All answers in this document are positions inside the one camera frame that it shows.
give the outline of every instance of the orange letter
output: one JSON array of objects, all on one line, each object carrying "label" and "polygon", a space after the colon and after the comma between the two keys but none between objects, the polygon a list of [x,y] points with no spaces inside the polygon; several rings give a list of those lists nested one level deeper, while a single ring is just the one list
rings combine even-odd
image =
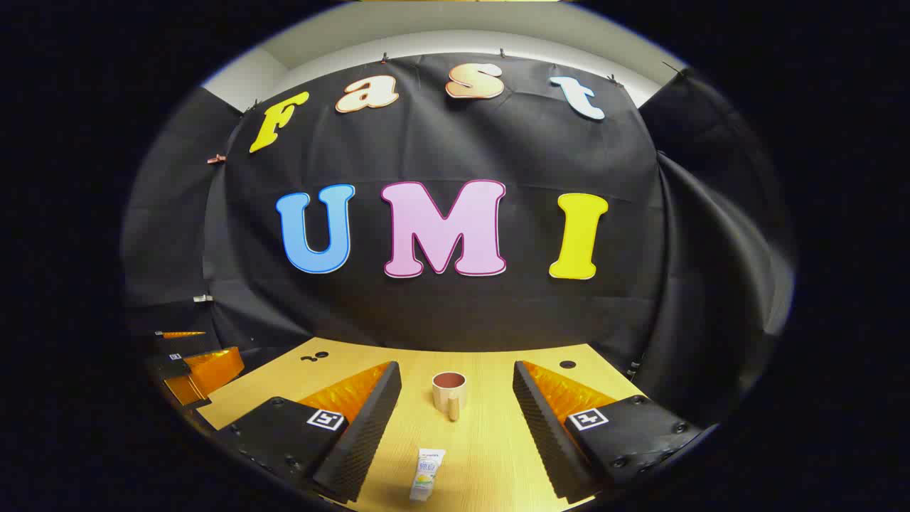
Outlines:
[{"label": "orange letter", "polygon": [[505,85],[498,76],[502,70],[493,64],[462,64],[449,72],[452,81],[446,84],[446,92],[451,97],[496,97]]},{"label": "orange letter", "polygon": [[335,104],[335,109],[342,114],[356,112],[364,107],[385,107],[398,99],[398,94],[395,93],[395,77],[389,75],[358,80],[345,87],[344,92],[350,94]]}]

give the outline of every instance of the cup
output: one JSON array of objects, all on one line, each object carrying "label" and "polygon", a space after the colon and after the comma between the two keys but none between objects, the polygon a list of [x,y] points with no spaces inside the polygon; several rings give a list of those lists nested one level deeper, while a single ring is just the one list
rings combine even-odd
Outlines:
[{"label": "cup", "polygon": [[433,376],[433,404],[450,420],[459,418],[467,398],[468,379],[458,372],[442,372]]}]

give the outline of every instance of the yellow letter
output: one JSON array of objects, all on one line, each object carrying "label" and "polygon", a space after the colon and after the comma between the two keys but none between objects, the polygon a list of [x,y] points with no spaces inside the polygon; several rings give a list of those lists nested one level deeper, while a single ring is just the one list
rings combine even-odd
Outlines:
[{"label": "yellow letter", "polygon": [[284,126],[288,124],[288,121],[290,121],[290,117],[294,115],[294,106],[303,105],[307,99],[309,99],[309,92],[304,91],[281,103],[276,103],[275,105],[266,108],[266,120],[262,122],[262,128],[259,129],[259,135],[256,137],[256,140],[253,141],[253,145],[249,147],[249,152],[253,153],[259,151],[278,140],[278,134],[275,133],[275,128],[284,128]]},{"label": "yellow letter", "polygon": [[562,194],[556,201],[566,214],[560,258],[550,265],[557,279],[590,279],[597,267],[591,263],[597,221],[607,211],[607,201],[591,194]]},{"label": "yellow letter", "polygon": [[452,81],[446,84],[446,92],[451,97],[496,97],[505,85],[496,77],[502,70],[493,64],[462,64],[449,72]]},{"label": "yellow letter", "polygon": [[335,104],[335,109],[342,114],[356,112],[364,107],[380,108],[391,105],[398,95],[395,93],[395,77],[380,75],[358,80],[344,88],[350,93]]}]

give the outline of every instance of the blue letter u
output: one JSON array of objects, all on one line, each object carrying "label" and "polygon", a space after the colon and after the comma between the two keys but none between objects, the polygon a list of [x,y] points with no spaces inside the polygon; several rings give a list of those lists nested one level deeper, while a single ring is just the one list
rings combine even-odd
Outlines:
[{"label": "blue letter u", "polygon": [[319,200],[326,204],[329,213],[329,246],[323,252],[315,252],[307,244],[307,223],[303,215],[309,195],[288,194],[275,203],[275,209],[281,215],[281,239],[291,264],[313,274],[341,268],[350,254],[348,200],[352,197],[353,185],[332,185],[319,193]]}]

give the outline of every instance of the letter m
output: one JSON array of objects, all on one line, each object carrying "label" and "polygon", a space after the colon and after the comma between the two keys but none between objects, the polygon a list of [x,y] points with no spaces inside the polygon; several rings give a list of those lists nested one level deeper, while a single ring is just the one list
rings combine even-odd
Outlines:
[{"label": "letter m", "polygon": [[500,257],[498,216],[500,199],[506,195],[502,183],[475,179],[461,187],[448,217],[443,217],[427,189],[417,181],[392,183],[382,198],[392,209],[392,259],[385,266],[390,277],[417,277],[423,264],[414,257],[414,242],[437,274],[461,240],[461,257],[455,271],[463,275],[496,275],[506,270]]}]

